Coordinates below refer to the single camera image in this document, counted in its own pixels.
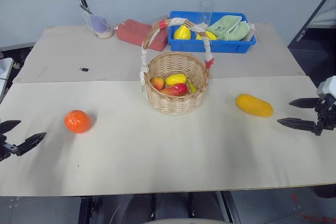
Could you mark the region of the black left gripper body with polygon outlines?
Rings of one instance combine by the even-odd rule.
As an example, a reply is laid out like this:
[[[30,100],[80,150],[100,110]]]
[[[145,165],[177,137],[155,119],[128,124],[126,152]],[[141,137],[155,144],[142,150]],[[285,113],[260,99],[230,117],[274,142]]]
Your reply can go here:
[[[1,134],[0,161],[9,158],[11,155],[19,156],[19,149],[16,145],[6,142],[7,137]]]

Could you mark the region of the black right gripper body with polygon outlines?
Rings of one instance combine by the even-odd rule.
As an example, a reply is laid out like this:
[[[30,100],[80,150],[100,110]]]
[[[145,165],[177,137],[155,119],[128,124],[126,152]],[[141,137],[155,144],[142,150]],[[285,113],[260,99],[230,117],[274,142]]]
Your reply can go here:
[[[320,136],[323,130],[333,131],[335,128],[335,98],[332,95],[320,98],[315,111],[318,114],[315,135]]]

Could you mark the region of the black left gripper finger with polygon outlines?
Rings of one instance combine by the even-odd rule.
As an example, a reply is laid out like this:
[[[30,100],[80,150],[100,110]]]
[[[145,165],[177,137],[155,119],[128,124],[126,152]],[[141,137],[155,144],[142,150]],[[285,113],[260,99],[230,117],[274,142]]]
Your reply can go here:
[[[0,123],[0,134],[5,134],[6,132],[9,132],[14,127],[16,127],[21,120],[8,120]]]
[[[42,132],[34,134],[31,137],[25,139],[25,141],[17,147],[16,155],[22,156],[31,149],[35,148],[44,139],[45,136],[46,132]]]

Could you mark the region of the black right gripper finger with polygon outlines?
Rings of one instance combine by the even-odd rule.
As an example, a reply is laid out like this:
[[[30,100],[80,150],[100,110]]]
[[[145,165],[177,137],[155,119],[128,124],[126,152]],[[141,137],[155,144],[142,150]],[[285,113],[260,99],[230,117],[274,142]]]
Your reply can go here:
[[[298,108],[315,108],[318,101],[319,101],[319,98],[300,98],[300,99],[295,99],[289,102],[289,105],[292,105]]]
[[[309,131],[312,133],[316,133],[317,129],[317,125],[315,124],[314,121],[307,121],[296,118],[284,118],[284,119],[278,119],[277,122],[291,129]]]

